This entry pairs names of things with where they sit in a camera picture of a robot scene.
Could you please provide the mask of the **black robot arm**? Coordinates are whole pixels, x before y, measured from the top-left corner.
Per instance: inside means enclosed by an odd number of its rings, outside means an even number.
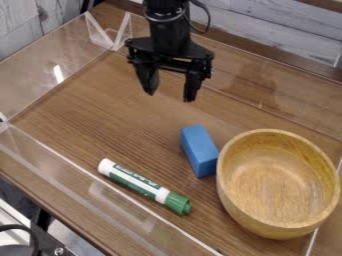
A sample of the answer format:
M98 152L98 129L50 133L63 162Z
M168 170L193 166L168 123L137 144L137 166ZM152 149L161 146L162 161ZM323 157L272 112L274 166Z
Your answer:
M208 14L208 25L200 30L192 23L190 4ZM182 73L186 77L184 101L197 98L202 82L212 78L214 52L192 39L192 30L206 33L212 25L209 8L200 0L144 0L144 14L150 25L150 36L130 38L129 63L145 92L154 95L160 86L160 70Z

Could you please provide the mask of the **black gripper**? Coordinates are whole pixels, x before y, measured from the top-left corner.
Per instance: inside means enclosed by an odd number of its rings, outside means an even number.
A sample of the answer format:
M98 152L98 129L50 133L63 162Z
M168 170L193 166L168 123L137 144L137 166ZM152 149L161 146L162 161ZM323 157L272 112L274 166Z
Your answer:
M178 51L157 50L150 37L128 39L125 45L129 63L136 68L145 92L154 95L160 86L160 69L165 69L186 74L184 101L193 102L204 80L213 75L214 52L194 41L189 41Z

